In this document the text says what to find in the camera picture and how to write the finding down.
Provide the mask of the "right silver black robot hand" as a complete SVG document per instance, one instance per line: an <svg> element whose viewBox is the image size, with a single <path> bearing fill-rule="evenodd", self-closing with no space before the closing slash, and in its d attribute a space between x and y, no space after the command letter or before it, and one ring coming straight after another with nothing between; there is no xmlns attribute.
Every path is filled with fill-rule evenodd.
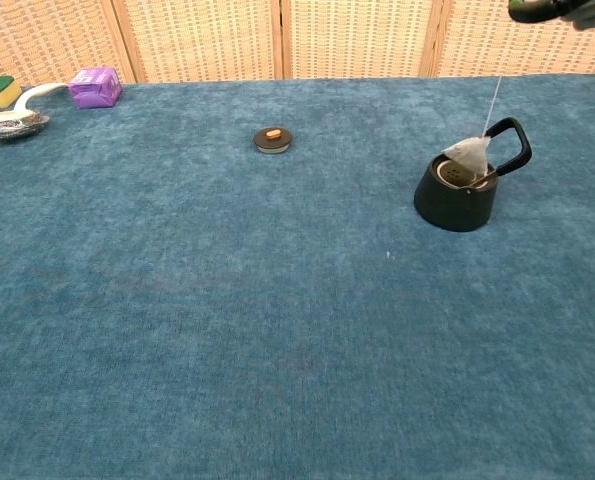
<svg viewBox="0 0 595 480"><path fill-rule="evenodd" d="M595 0L509 1L507 11L512 20L523 24L561 19L577 31L595 28Z"/></svg>

